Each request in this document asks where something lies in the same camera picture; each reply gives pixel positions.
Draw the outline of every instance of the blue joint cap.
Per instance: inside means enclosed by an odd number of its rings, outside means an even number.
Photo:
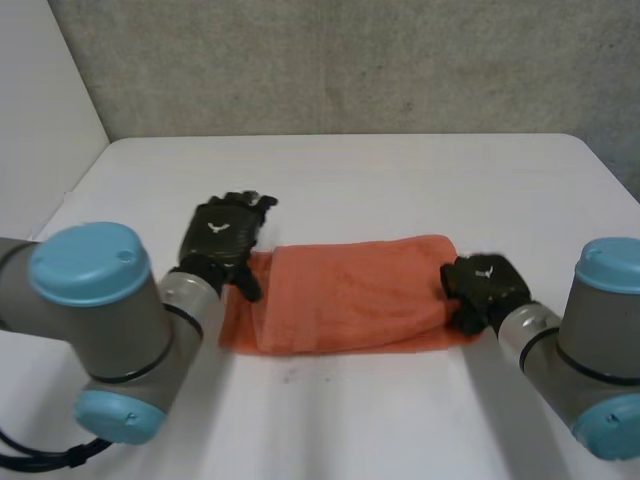
[[[606,292],[640,294],[640,240],[600,238],[587,243],[576,277]]]
[[[98,307],[136,292],[151,273],[140,238],[119,223],[68,228],[38,245],[29,280],[47,300],[70,307]]]
[[[602,460],[629,460],[640,456],[640,394],[620,395],[584,412],[571,433]]]
[[[141,445],[158,433],[167,415],[136,398],[85,390],[76,400],[75,416],[80,425],[103,440]]]

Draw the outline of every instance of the white table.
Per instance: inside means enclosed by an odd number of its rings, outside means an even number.
[[[560,314],[584,243],[640,237],[640,206],[565,135],[124,140],[104,152],[41,237],[81,222],[127,224],[159,277],[175,262],[193,208],[245,188],[281,202],[262,249],[441,233],[461,252],[505,253]],[[273,359],[217,351],[220,318],[211,318],[208,344],[157,439],[39,478],[640,475],[639,461],[601,462],[578,445],[505,363],[491,332],[444,352]],[[62,449],[90,438],[72,419],[85,376],[67,345],[0,334],[0,379],[0,422],[18,439]]]

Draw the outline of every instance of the white logo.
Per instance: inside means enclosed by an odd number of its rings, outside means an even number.
[[[222,230],[226,230],[227,228],[229,228],[231,226],[228,223],[225,223],[224,225],[222,225],[220,227],[216,227],[213,223],[207,223],[207,225],[209,225],[209,228],[211,229],[211,231],[213,233],[220,233]]]
[[[476,277],[491,278],[492,274],[493,274],[493,266],[489,270],[487,270],[486,272],[482,272],[480,270],[476,270]]]

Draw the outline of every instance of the cloth fold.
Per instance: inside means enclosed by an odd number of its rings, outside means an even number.
[[[472,339],[446,326],[457,308],[440,283],[456,251],[443,236],[279,247],[249,266],[264,290],[227,296],[219,345],[264,355],[417,352]]]

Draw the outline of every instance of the white wall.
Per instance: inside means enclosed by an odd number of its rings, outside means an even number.
[[[0,236],[37,233],[107,145],[46,0],[0,0]]]

